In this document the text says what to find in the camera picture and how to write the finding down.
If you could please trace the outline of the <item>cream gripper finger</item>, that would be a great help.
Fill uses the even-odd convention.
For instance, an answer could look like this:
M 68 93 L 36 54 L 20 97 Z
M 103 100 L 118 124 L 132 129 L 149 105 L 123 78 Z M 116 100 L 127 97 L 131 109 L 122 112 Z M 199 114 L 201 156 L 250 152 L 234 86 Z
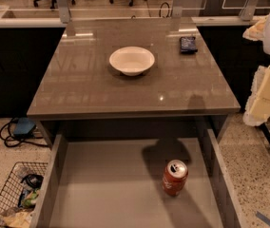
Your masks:
M 259 126 L 270 117 L 270 66 L 259 66 L 251 85 L 251 95 L 245 105 L 243 122 Z
M 250 41 L 263 41 L 266 22 L 267 16 L 261 17 L 256 24 L 245 30 L 242 37 Z

